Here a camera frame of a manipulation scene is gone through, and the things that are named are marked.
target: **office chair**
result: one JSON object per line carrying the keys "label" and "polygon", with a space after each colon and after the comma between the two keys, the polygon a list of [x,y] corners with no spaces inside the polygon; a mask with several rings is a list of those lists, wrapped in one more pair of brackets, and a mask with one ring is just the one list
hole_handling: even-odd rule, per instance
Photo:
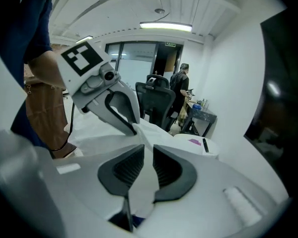
{"label": "office chair", "polygon": [[155,85],[156,86],[160,86],[160,87],[163,87],[163,88],[170,89],[169,81],[165,77],[162,77],[160,75],[155,75],[155,74],[149,74],[149,75],[147,75],[147,82],[151,78],[155,78],[156,79],[155,80]]}
{"label": "office chair", "polygon": [[171,125],[178,117],[177,112],[173,112],[171,116],[168,116],[175,99],[175,93],[170,89],[161,87],[169,86],[166,78],[157,75],[148,75],[147,78],[149,79],[146,83],[136,83],[141,117],[144,118],[145,115],[149,115],[150,123],[159,126],[165,131],[169,131]]}

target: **white robotic arm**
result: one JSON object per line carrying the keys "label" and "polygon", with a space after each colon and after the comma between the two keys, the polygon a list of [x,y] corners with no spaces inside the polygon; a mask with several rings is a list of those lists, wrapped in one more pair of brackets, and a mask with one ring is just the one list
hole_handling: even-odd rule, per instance
{"label": "white robotic arm", "polygon": [[[65,86],[75,105],[92,111],[126,135],[135,135],[131,123],[140,123],[139,105],[133,91],[121,81],[109,64],[111,58],[93,43],[72,46],[58,56],[57,62]],[[115,112],[127,118],[127,121]]]}

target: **man in black jacket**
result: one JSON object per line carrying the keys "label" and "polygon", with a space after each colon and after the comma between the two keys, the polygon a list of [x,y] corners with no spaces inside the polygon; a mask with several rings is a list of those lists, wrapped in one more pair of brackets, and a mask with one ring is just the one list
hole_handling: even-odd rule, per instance
{"label": "man in black jacket", "polygon": [[187,91],[189,89],[189,65],[187,63],[181,64],[180,71],[174,74],[170,79],[170,89],[175,93],[175,100],[170,109],[170,114],[181,111],[185,97],[189,97]]}

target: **fluorescent light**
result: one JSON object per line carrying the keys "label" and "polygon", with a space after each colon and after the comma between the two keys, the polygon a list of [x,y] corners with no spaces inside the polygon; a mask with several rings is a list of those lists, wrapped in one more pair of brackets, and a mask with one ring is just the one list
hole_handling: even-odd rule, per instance
{"label": "fluorescent light", "polygon": [[280,96],[280,93],[281,93],[280,89],[279,89],[278,85],[276,85],[275,82],[269,81],[267,85],[273,95]]}
{"label": "fluorescent light", "polygon": [[88,36],[86,36],[85,38],[83,38],[83,39],[77,41],[76,43],[78,44],[78,43],[81,43],[81,42],[83,42],[83,41],[90,40],[90,39],[93,39],[93,37],[90,36],[90,35],[88,35]]}
{"label": "fluorescent light", "polygon": [[180,31],[186,31],[191,32],[192,31],[192,25],[188,24],[181,24],[181,23],[175,23],[175,22],[140,22],[141,28],[158,28],[158,29],[173,29],[173,30],[180,30]]}

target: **black cable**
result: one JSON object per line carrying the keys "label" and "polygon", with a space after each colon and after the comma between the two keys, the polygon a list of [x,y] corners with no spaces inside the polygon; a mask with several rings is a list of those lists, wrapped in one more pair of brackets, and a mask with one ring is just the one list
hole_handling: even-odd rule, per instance
{"label": "black cable", "polygon": [[168,13],[166,16],[163,16],[162,18],[160,18],[160,19],[157,19],[157,20],[155,20],[154,22],[156,22],[156,21],[158,21],[158,20],[161,20],[161,19],[163,19],[163,18],[167,17],[169,14],[170,14],[170,12],[169,12],[169,13]]}
{"label": "black cable", "polygon": [[71,113],[71,125],[70,125],[70,131],[69,131],[69,136],[67,137],[67,139],[65,140],[64,144],[59,148],[59,149],[55,149],[55,150],[51,150],[51,151],[60,151],[64,148],[64,146],[66,146],[66,144],[68,143],[68,139],[73,131],[73,117],[74,117],[74,110],[75,110],[75,104],[73,102],[72,104],[72,113]]}
{"label": "black cable", "polygon": [[199,2],[200,2],[200,0],[198,0],[197,7],[195,8],[195,13],[194,13],[194,17],[193,17],[193,20],[192,20],[192,24],[191,25],[193,25],[193,22],[194,22],[194,19],[195,19],[195,15],[197,14],[197,10],[198,10],[198,7],[199,7]]}

